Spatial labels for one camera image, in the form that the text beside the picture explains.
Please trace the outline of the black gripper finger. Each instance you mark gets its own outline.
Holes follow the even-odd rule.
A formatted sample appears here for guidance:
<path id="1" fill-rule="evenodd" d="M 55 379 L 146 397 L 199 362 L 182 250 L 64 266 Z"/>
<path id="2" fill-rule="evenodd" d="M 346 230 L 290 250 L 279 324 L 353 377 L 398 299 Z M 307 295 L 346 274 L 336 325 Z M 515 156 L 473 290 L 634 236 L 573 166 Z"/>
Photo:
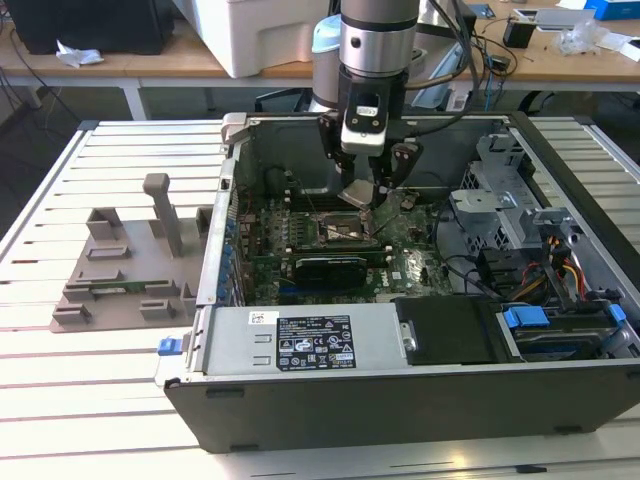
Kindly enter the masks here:
<path id="1" fill-rule="evenodd" d="M 318 117 L 318 129 L 325 156 L 333 160 L 342 181 L 355 180 L 354 154 L 341 146 L 341 117 L 337 112 L 324 112 Z"/>
<path id="2" fill-rule="evenodd" d="M 412 173 L 423 153 L 418 142 L 398 142 L 385 145 L 375 158 L 375 203 L 383 204 L 391 190 L 401 186 Z"/>

